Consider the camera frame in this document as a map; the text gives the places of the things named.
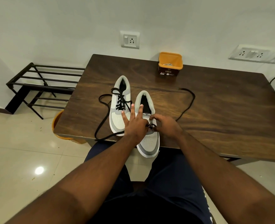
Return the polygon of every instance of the orange box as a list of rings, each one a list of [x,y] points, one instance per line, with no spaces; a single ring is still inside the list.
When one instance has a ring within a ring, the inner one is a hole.
[[[183,68],[182,56],[177,53],[161,52],[158,61],[158,72],[161,75],[177,76]]]

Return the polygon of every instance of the hand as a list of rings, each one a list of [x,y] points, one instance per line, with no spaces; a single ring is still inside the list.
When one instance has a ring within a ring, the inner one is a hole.
[[[172,138],[178,139],[183,135],[183,129],[179,124],[170,116],[163,116],[160,114],[153,114],[150,116],[150,120],[156,119],[162,123],[161,127],[154,127],[155,131],[163,133],[164,135]]]
[[[140,105],[137,116],[135,116],[135,105],[131,105],[130,119],[126,117],[124,111],[122,111],[122,117],[125,124],[124,137],[130,138],[134,142],[135,146],[138,145],[146,133],[148,132],[148,120],[143,119],[143,105]]]

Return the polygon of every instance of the orange container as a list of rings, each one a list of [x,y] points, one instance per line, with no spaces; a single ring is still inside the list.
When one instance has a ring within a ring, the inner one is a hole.
[[[58,120],[60,119],[62,113],[63,113],[64,110],[60,111],[53,119],[52,121],[52,124],[51,124],[51,128],[52,128],[52,132],[54,131],[54,128],[56,127],[57,123],[58,123]],[[57,136],[58,138],[60,139],[64,139],[64,140],[70,140],[70,141],[73,141],[77,144],[84,144],[86,143],[87,141],[85,139],[74,139],[74,138],[70,138],[70,137],[61,137],[55,133],[53,133],[55,136]]]
[[[158,61],[158,72],[161,75],[177,76],[183,68],[182,56],[177,53],[161,52]]]

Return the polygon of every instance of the shoe insole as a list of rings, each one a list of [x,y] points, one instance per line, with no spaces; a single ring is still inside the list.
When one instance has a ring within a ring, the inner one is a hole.
[[[149,107],[149,104],[148,104],[148,100],[147,100],[147,97],[146,95],[143,95],[141,100],[140,100],[140,104],[141,105],[144,105],[144,108],[143,108],[143,113],[149,113],[149,114],[152,114],[151,110],[150,110],[150,107]]]
[[[120,82],[120,91],[121,94],[126,90],[126,83],[124,81],[124,79],[122,79],[122,81]]]

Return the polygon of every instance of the person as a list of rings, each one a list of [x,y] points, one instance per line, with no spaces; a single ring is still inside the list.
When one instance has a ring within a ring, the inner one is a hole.
[[[160,148],[146,179],[133,191],[125,166],[148,131],[143,106],[130,120],[122,113],[125,135],[98,142],[86,161],[7,223],[187,222],[211,224],[203,188],[228,223],[275,223],[275,196],[240,169],[220,158],[171,117],[154,114],[155,128],[179,149]]]

